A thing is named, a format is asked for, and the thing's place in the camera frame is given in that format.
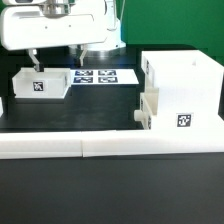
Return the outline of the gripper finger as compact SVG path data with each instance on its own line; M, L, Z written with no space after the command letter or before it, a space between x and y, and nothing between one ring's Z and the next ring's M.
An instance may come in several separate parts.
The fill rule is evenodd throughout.
M44 64L41 63L37 58L36 58L36 54L37 51L35 49L28 49L27 50L29 57L31 58L33 64L34 64L34 69L37 72L43 72L44 71Z
M84 64L84 58L85 58L86 53L87 53L87 45L86 44L82 44L77 47L78 65L80 67L82 67Z

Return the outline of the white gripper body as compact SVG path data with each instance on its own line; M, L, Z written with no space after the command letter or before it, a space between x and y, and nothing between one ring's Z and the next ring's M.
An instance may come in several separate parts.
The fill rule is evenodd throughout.
M23 50L104 42L104 4L75 4L69 15L44 16L39 6L14 6L2 11L0 40L7 50Z

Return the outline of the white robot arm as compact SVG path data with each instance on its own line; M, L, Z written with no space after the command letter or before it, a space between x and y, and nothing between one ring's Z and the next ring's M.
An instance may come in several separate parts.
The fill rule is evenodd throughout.
M38 72L39 48L88 44L95 50L122 45L116 0L2 0L0 43L26 50Z

